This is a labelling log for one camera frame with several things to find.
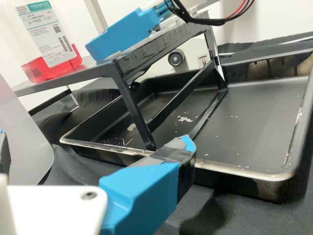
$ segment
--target red liquid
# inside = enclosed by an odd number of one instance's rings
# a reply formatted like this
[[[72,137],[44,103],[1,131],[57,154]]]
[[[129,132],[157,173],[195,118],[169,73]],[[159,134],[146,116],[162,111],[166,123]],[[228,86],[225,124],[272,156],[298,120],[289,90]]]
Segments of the red liquid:
[[[77,56],[71,60],[65,61],[59,65],[49,68],[45,63],[43,57],[39,57],[25,65],[22,65],[22,69],[28,79],[32,82],[40,83],[52,79],[62,73],[69,71],[74,67],[79,66],[82,63],[82,58],[75,44],[72,44],[72,47]]]

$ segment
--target plastic bottle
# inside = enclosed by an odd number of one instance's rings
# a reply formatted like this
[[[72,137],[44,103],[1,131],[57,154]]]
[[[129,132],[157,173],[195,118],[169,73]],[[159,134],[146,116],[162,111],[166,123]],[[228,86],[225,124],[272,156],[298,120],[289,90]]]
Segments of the plastic bottle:
[[[39,83],[79,66],[53,1],[0,0],[0,31],[28,79]]]

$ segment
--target screw hole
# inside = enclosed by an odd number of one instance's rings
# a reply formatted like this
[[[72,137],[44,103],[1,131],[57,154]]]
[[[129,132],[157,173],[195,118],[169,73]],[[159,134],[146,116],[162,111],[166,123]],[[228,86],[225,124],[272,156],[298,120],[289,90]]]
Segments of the screw hole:
[[[86,192],[82,195],[83,200],[91,200],[97,196],[97,193],[95,192]]]

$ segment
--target black metal tray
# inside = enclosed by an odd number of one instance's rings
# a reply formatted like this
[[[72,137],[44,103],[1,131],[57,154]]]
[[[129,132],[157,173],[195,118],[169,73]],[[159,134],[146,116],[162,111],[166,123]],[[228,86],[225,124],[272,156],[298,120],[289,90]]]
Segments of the black metal tray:
[[[151,78],[132,88],[145,120],[163,107],[192,72]],[[301,163],[311,117],[313,81],[307,77],[233,83],[202,127],[196,183],[280,200]],[[153,132],[158,147],[189,133],[218,89],[203,82]],[[151,152],[120,97],[65,134],[80,155],[128,165]]]

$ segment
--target red wire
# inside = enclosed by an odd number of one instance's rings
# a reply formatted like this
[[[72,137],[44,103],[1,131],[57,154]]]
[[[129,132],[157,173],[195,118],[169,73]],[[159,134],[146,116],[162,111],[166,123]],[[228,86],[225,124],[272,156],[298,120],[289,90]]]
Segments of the red wire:
[[[226,19],[234,16],[243,7],[245,2],[246,2],[246,0],[243,0],[242,3],[240,4],[240,6],[231,15],[227,16]]]

